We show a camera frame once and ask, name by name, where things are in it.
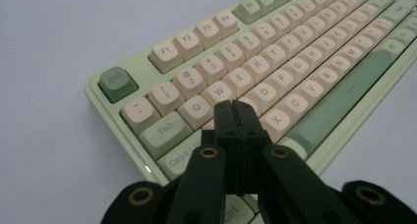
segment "keyboard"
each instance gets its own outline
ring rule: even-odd
[[[180,176],[213,105],[252,105],[321,174],[417,59],[417,0],[241,0],[94,74],[85,91],[143,176]],[[263,223],[227,196],[225,223]]]

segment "white background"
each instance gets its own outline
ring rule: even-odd
[[[84,94],[89,76],[239,0],[0,0],[0,223],[98,223],[141,180]],[[322,178],[417,210],[417,64]]]

